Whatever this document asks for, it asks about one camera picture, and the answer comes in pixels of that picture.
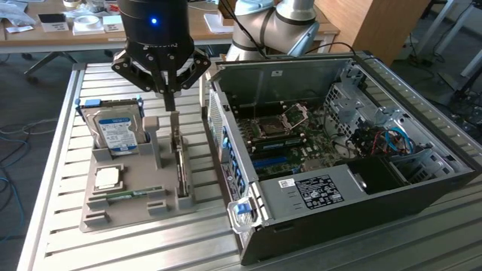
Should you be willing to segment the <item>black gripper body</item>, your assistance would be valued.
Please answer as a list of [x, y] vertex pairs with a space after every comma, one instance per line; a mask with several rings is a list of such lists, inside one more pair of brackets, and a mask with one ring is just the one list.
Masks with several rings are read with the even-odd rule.
[[127, 37], [124, 59], [150, 72], [176, 73], [194, 52], [187, 1], [118, 1]]

